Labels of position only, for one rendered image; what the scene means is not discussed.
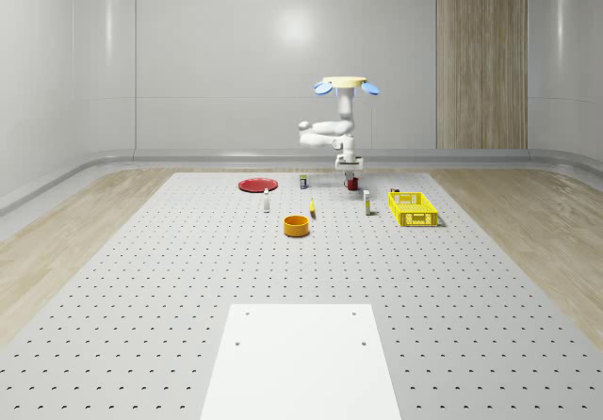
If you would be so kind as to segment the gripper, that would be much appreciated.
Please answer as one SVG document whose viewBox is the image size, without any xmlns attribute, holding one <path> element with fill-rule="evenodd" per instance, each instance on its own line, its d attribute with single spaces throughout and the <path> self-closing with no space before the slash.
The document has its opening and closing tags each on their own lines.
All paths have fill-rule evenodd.
<svg viewBox="0 0 603 420">
<path fill-rule="evenodd" d="M 356 171 L 361 171 L 364 167 L 364 158 L 352 153 L 341 153 L 336 156 L 335 169 L 341 170 L 345 180 L 349 181 L 355 177 Z"/>
</svg>

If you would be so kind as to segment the drone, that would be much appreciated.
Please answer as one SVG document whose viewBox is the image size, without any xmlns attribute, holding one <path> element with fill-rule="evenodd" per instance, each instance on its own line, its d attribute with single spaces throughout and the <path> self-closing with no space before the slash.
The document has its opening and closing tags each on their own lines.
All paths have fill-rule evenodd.
<svg viewBox="0 0 603 420">
<path fill-rule="evenodd" d="M 325 95 L 332 89 L 356 89 L 361 88 L 371 95 L 378 95 L 380 90 L 361 76 L 329 76 L 324 77 L 314 85 L 317 95 Z"/>
</svg>

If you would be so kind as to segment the yellow bowl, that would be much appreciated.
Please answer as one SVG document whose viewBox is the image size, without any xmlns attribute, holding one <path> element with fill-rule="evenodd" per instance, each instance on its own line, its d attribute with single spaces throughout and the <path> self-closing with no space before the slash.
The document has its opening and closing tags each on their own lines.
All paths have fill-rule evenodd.
<svg viewBox="0 0 603 420">
<path fill-rule="evenodd" d="M 309 219 L 304 216 L 288 216 L 283 220 L 284 234 L 291 237 L 302 237 L 309 234 Z"/>
</svg>

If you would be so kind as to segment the yellow basket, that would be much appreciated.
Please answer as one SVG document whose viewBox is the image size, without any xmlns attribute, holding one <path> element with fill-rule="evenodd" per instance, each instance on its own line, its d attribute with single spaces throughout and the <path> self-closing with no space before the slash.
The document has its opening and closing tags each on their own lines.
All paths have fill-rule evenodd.
<svg viewBox="0 0 603 420">
<path fill-rule="evenodd" d="M 437 210 L 421 192 L 388 193 L 388 206 L 400 226 L 436 226 Z"/>
</svg>

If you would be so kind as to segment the red plate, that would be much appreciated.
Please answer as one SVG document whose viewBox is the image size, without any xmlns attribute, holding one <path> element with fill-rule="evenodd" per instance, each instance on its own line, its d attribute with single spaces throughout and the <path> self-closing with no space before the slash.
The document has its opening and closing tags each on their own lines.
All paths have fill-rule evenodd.
<svg viewBox="0 0 603 420">
<path fill-rule="evenodd" d="M 238 188 L 245 192 L 263 193 L 278 187 L 278 183 L 270 178 L 249 178 L 238 183 Z"/>
</svg>

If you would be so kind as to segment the white board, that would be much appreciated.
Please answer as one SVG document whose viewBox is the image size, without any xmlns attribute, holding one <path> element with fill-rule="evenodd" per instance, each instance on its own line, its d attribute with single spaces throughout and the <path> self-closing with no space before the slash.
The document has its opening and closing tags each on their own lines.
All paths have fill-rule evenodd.
<svg viewBox="0 0 603 420">
<path fill-rule="evenodd" d="M 201 420 L 400 420 L 368 304 L 234 304 Z"/>
</svg>

